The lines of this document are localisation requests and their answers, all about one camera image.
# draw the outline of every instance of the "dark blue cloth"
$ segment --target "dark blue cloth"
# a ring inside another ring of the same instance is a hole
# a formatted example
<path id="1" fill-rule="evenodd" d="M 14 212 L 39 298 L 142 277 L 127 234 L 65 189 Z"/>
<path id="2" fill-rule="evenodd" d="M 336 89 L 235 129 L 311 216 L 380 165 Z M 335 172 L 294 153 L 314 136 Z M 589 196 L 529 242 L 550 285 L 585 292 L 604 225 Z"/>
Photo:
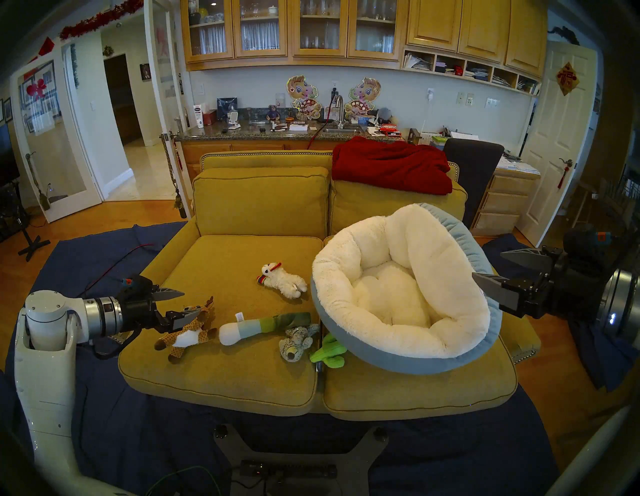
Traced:
<path id="1" fill-rule="evenodd" d="M 499 275 L 509 279 L 534 278 L 538 275 L 537 272 L 500 256 L 502 252 L 521 248 L 528 246 L 518 242 L 513 234 L 492 239 L 482 247 Z M 613 391 L 631 370 L 640 351 L 623 339 L 612 338 L 602 333 L 591 323 L 577 319 L 569 319 L 568 322 L 578 356 L 591 382 L 596 389 L 605 386 L 607 391 Z"/>
<path id="2" fill-rule="evenodd" d="M 115 294 L 118 279 L 140 272 L 179 227 L 134 227 L 60 243 L 33 289 L 75 296 L 128 250 L 155 242 L 128 256 L 89 292 Z M 115 346 L 106 341 L 100 343 L 105 349 Z M 12 358 L 7 373 L 13 376 Z M 12 378 L 8 384 L 0 408 L 5 395 L 15 395 Z M 228 493 L 229 466 L 213 439 L 213 429 L 223 422 L 233 424 L 254 450 L 293 453 L 347 452 L 372 425 L 384 426 L 389 445 L 369 471 L 372 495 L 543 495 L 558 476 L 538 412 L 521 387 L 501 406 L 446 417 L 270 417 L 139 393 L 126 384 L 116 359 L 97 360 L 86 345 L 78 346 L 72 436 L 83 474 L 144 494 L 166 474 L 203 465 Z M 192 470 L 163 481 L 153 494 L 175 492 L 211 494 L 212 486 L 206 473 Z"/>

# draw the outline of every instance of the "tile floor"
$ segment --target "tile floor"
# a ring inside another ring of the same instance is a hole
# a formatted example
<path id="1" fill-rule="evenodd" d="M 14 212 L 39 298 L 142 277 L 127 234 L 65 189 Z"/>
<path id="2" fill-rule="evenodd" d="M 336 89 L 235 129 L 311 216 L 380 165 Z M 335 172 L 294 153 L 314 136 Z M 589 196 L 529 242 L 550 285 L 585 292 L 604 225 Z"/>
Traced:
<path id="1" fill-rule="evenodd" d="M 175 198 L 162 143 L 146 147 L 140 138 L 124 145 L 124 152 L 133 170 L 133 177 L 114 189 L 107 198 L 108 202 Z"/>

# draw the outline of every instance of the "glass cabinet door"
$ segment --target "glass cabinet door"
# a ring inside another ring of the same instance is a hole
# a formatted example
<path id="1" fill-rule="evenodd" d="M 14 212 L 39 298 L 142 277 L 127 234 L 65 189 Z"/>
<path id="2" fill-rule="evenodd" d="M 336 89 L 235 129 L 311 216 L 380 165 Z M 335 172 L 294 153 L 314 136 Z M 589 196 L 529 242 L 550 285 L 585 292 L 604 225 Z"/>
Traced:
<path id="1" fill-rule="evenodd" d="M 345 57 L 349 0 L 290 0 L 293 54 Z"/>
<path id="2" fill-rule="evenodd" d="M 231 0 L 182 0 L 181 14 L 187 62 L 234 56 Z"/>
<path id="3" fill-rule="evenodd" d="M 287 54 L 286 0 L 233 0 L 236 57 Z"/>
<path id="4" fill-rule="evenodd" d="M 406 22 L 408 2 L 351 0 L 349 2 L 349 55 L 397 60 L 400 30 Z"/>

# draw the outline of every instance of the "light blue pet bed rim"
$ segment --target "light blue pet bed rim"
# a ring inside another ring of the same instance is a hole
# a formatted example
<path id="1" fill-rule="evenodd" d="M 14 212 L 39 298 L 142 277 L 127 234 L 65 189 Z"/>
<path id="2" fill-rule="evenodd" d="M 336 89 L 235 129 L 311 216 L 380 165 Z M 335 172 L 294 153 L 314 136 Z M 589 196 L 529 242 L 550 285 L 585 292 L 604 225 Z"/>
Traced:
<path id="1" fill-rule="evenodd" d="M 433 205 L 419 205 L 423 209 L 428 210 L 445 228 L 447 228 L 450 235 L 453 236 L 453 239 L 455 239 L 460 248 L 462 248 L 462 251 L 467 256 L 467 259 L 471 263 L 474 271 L 481 274 L 493 274 L 491 264 L 486 258 L 486 255 L 469 232 L 469 229 L 467 229 L 461 221 Z M 466 365 L 485 354 L 489 348 L 493 346 L 495 340 L 498 339 L 500 326 L 502 325 L 502 311 L 499 309 L 498 303 L 491 298 L 487 298 L 491 319 L 486 336 L 484 336 L 484 339 L 478 343 L 478 345 L 455 358 L 412 358 L 408 356 L 395 355 L 393 353 L 388 353 L 386 351 L 381 351 L 378 348 L 374 348 L 340 327 L 331 317 L 329 317 L 323 306 L 318 301 L 316 283 L 313 280 L 313 277 L 311 278 L 311 297 L 313 298 L 314 305 L 316 306 L 316 310 L 318 311 L 320 320 L 322 320 L 324 326 L 338 339 L 338 341 L 345 345 L 350 352 L 371 365 L 375 365 L 376 367 L 391 372 L 400 372 L 403 374 L 438 374 L 440 372 L 450 371 L 457 367 L 462 367 L 462 365 Z"/>

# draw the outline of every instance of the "brown plush giraffe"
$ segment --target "brown plush giraffe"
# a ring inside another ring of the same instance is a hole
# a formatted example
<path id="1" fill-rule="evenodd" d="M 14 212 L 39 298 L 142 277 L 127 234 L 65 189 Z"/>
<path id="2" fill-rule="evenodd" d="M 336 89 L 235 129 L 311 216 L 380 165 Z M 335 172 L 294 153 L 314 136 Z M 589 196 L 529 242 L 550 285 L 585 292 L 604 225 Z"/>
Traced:
<path id="1" fill-rule="evenodd" d="M 158 350 L 171 346 L 169 362 L 172 364 L 180 362 L 186 347 L 207 342 L 216 335 L 217 328 L 207 329 L 205 326 L 207 321 L 211 324 L 211 321 L 216 318 L 213 309 L 213 296 L 207 300 L 204 307 L 197 305 L 195 307 L 187 307 L 185 310 L 197 310 L 198 308 L 201 308 L 201 311 L 194 320 L 180 331 L 163 335 L 154 345 L 154 348 Z"/>

